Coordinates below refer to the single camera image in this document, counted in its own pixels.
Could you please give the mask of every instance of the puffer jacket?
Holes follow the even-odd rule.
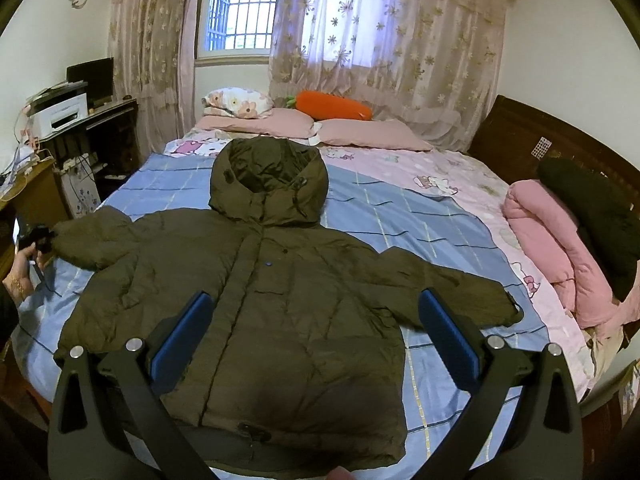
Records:
[[[511,324],[520,312],[500,283],[400,248],[377,253],[323,228],[327,190],[315,148],[236,139],[213,166],[210,210],[167,210],[132,222],[105,206],[57,225],[57,254],[97,271],[57,355],[77,344],[104,352],[144,338],[204,290],[216,310],[178,387],[162,398],[174,418],[258,434],[279,452],[331,456],[335,463],[324,472],[337,463],[397,462],[407,433],[399,325],[420,327],[420,291],[434,287],[479,326]],[[232,457],[214,462],[270,478],[294,474],[292,466],[252,469],[250,458],[242,467]],[[319,472],[322,466],[300,465],[295,474]]]

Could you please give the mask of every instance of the curtain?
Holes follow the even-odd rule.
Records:
[[[464,150],[490,105],[512,1],[279,0],[271,96],[348,96]]]
[[[188,16],[189,9],[194,9],[193,0],[112,2],[114,93],[118,99],[129,94],[138,100],[137,140],[143,158],[162,152],[194,122],[193,104],[187,102],[193,103],[191,35],[196,27],[191,20],[196,17]]]

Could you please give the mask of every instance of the white printer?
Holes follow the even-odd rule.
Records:
[[[85,82],[67,83],[37,95],[28,113],[32,137],[45,140],[88,117]]]

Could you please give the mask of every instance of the computer monitor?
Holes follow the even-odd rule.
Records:
[[[86,102],[96,108],[110,101],[113,96],[113,57],[97,59],[66,69],[69,83],[86,81]]]

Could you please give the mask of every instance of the pink pillow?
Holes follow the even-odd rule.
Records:
[[[245,132],[248,134],[287,137],[289,139],[308,139],[313,137],[314,120],[292,108],[274,108],[269,117],[263,119],[238,119],[204,115],[196,124],[201,130],[225,130],[226,132]]]
[[[363,146],[386,150],[428,152],[428,142],[416,137],[411,129],[398,120],[357,121],[354,119],[327,119],[320,121],[319,139],[332,146]]]

